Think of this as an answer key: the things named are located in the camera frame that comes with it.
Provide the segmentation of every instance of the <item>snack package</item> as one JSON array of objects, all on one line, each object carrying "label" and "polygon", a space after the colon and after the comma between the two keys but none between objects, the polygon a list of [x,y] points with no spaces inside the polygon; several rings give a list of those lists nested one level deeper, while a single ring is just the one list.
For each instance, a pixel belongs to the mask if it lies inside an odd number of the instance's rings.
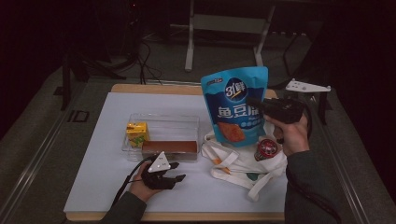
[{"label": "snack package", "polygon": [[247,97],[263,100],[268,68],[242,67],[201,78],[213,131],[218,142],[244,147],[257,143],[264,135],[260,111],[246,104]]}]

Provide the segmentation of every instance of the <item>clear plastic container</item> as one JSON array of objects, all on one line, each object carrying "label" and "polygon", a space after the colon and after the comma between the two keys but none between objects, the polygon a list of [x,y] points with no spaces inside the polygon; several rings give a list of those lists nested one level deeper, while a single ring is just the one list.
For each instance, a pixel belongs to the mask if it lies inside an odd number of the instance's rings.
[{"label": "clear plastic container", "polygon": [[[129,122],[146,122],[150,141],[195,141],[197,151],[194,155],[191,152],[173,151],[167,155],[169,161],[196,161],[199,153],[199,117],[183,115],[158,115],[158,114],[132,114]],[[125,140],[122,147],[123,151],[128,152],[128,160],[142,161],[145,157],[142,154],[142,148],[132,147],[128,137],[125,134]]]}]

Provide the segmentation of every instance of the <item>brand logo on package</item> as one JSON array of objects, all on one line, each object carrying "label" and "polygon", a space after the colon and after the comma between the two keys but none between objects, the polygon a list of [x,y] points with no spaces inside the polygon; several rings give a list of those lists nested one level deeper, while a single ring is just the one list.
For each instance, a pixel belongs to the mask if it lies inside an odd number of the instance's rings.
[{"label": "brand logo on package", "polygon": [[224,93],[229,100],[237,102],[245,98],[248,94],[248,90],[241,79],[233,77],[228,80]]}]

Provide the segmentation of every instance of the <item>brown rectangular object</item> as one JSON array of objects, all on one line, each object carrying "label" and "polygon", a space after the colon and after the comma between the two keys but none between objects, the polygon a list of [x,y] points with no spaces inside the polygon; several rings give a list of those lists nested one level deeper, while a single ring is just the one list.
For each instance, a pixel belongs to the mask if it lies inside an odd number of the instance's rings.
[{"label": "brown rectangular object", "polygon": [[169,161],[196,161],[198,146],[196,141],[145,141],[142,146],[143,158],[165,152]]}]

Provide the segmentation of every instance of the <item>forearm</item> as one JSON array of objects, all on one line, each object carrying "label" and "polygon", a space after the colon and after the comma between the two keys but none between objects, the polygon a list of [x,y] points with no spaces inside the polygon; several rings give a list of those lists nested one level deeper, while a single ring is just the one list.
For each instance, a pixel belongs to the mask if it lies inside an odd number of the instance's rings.
[{"label": "forearm", "polygon": [[125,192],[120,200],[106,213],[101,224],[134,224],[139,223],[145,210],[146,203],[130,192]]},{"label": "forearm", "polygon": [[337,223],[332,187],[319,170],[312,151],[289,156],[287,170],[286,223]]}]

